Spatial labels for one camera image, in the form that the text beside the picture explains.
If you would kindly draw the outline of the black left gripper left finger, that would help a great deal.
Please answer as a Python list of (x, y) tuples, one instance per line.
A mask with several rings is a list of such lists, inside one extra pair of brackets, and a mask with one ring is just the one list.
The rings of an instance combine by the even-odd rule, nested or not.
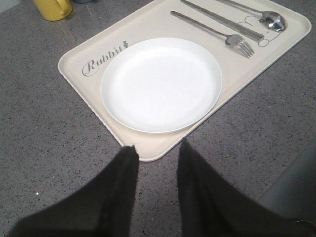
[(17, 222), (11, 237), (127, 237), (133, 212), (139, 156), (120, 149), (80, 190)]

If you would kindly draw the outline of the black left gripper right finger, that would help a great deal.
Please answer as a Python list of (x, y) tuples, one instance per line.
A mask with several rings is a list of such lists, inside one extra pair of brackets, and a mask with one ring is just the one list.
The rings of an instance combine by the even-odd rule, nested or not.
[(177, 186), (184, 237), (314, 237), (303, 220), (281, 217), (226, 181), (183, 140)]

